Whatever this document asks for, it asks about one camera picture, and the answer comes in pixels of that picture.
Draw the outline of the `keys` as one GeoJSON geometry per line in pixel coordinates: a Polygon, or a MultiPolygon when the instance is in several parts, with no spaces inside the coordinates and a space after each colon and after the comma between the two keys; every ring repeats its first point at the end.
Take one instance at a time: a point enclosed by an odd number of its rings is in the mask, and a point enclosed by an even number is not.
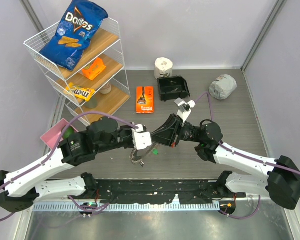
{"type": "Polygon", "coordinates": [[[181,84],[176,80],[167,80],[165,86],[165,93],[174,93],[181,89],[181,84]]]}

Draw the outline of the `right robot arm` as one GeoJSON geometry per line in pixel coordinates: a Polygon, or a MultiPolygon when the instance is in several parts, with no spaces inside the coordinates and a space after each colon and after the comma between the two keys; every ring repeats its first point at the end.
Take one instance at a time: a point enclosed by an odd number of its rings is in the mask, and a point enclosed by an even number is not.
{"type": "Polygon", "coordinates": [[[203,161],[243,171],[224,171],[219,176],[216,191],[222,197],[251,193],[268,197],[288,210],[294,210],[300,200],[300,171],[291,158],[269,158],[237,149],[222,141],[220,126],[210,119],[195,126],[171,114],[151,137],[155,143],[171,148],[181,141],[197,143],[194,149],[203,161]]]}

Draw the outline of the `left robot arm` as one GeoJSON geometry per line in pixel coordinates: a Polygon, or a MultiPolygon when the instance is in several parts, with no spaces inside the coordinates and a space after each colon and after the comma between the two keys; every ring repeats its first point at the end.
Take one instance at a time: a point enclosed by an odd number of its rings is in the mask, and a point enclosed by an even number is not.
{"type": "Polygon", "coordinates": [[[96,155],[119,148],[134,148],[134,129],[118,126],[112,118],[102,117],[85,131],[74,132],[63,139],[55,151],[15,172],[0,171],[0,207],[17,213],[35,202],[71,196],[91,199],[97,193],[97,182],[92,174],[83,173],[70,179],[52,180],[51,177],[83,163],[95,160],[96,155]]]}

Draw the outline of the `orange razor box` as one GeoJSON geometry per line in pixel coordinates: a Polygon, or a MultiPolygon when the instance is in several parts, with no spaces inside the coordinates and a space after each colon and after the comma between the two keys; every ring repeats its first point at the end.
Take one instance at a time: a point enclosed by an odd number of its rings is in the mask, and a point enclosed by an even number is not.
{"type": "Polygon", "coordinates": [[[153,114],[155,112],[155,95],[153,86],[136,87],[135,112],[137,114],[153,114]]]}

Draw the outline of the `black plastic storage bin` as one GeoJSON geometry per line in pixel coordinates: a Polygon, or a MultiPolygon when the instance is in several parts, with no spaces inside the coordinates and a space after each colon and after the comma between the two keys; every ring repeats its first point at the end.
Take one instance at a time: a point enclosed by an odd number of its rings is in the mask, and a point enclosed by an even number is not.
{"type": "Polygon", "coordinates": [[[163,102],[191,96],[188,83],[182,76],[161,77],[157,83],[158,94],[163,102]]]}

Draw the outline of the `green lime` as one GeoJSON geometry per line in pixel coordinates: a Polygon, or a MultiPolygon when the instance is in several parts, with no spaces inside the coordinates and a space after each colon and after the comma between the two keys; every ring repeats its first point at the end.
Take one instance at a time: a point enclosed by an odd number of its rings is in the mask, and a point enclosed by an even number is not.
{"type": "Polygon", "coordinates": [[[63,134],[63,139],[67,139],[70,135],[75,133],[75,130],[70,126],[63,134]]]}

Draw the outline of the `yellow M&M candy bag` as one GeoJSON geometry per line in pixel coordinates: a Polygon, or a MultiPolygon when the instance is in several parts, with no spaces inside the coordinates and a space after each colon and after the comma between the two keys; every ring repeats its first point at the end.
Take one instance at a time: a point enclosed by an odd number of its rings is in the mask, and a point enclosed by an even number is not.
{"type": "Polygon", "coordinates": [[[76,98],[79,98],[86,102],[90,101],[90,99],[96,92],[93,88],[86,88],[80,85],[76,85],[73,82],[70,82],[65,90],[69,93],[73,93],[76,98]]]}

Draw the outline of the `white toilet paper roll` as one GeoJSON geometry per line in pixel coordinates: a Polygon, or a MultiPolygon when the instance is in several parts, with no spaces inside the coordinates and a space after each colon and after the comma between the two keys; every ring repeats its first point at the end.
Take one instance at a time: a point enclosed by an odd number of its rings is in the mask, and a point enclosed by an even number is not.
{"type": "Polygon", "coordinates": [[[154,62],[154,77],[168,78],[172,76],[173,72],[173,62],[165,57],[159,57],[154,62]]]}

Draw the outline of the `pink plastic tray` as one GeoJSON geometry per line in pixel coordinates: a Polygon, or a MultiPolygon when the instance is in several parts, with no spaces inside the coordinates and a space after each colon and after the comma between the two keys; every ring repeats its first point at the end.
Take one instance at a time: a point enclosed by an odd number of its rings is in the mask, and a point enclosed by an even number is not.
{"type": "MultiPolygon", "coordinates": [[[[50,130],[43,134],[40,139],[52,150],[56,143],[58,143],[58,138],[61,135],[63,129],[69,122],[66,119],[61,119],[56,125],[54,125],[50,130]]],[[[75,133],[78,132],[76,128],[72,125],[70,126],[75,130],[75,133]]]]}

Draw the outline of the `grey wrapped paper bundle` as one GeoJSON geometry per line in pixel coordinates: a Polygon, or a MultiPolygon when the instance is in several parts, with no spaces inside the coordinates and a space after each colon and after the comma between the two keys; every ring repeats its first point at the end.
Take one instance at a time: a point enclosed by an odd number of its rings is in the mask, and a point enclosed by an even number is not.
{"type": "Polygon", "coordinates": [[[222,74],[209,86],[209,94],[217,100],[227,99],[236,89],[237,81],[228,74],[222,74]]]}

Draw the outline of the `orange snack box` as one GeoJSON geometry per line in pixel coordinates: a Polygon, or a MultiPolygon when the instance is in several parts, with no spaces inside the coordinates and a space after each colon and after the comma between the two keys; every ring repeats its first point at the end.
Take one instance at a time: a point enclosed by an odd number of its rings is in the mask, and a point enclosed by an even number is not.
{"type": "Polygon", "coordinates": [[[93,81],[105,69],[106,66],[103,60],[100,57],[97,57],[92,63],[86,65],[80,73],[90,81],[93,81]]]}

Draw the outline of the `blue Doritos chip bag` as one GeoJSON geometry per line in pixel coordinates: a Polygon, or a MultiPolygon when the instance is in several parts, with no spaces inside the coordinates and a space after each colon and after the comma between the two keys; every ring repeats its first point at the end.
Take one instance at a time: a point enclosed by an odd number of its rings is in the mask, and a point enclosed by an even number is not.
{"type": "Polygon", "coordinates": [[[39,53],[73,71],[103,20],[108,17],[107,11],[94,2],[73,0],[62,16],[55,35],[39,53]]]}

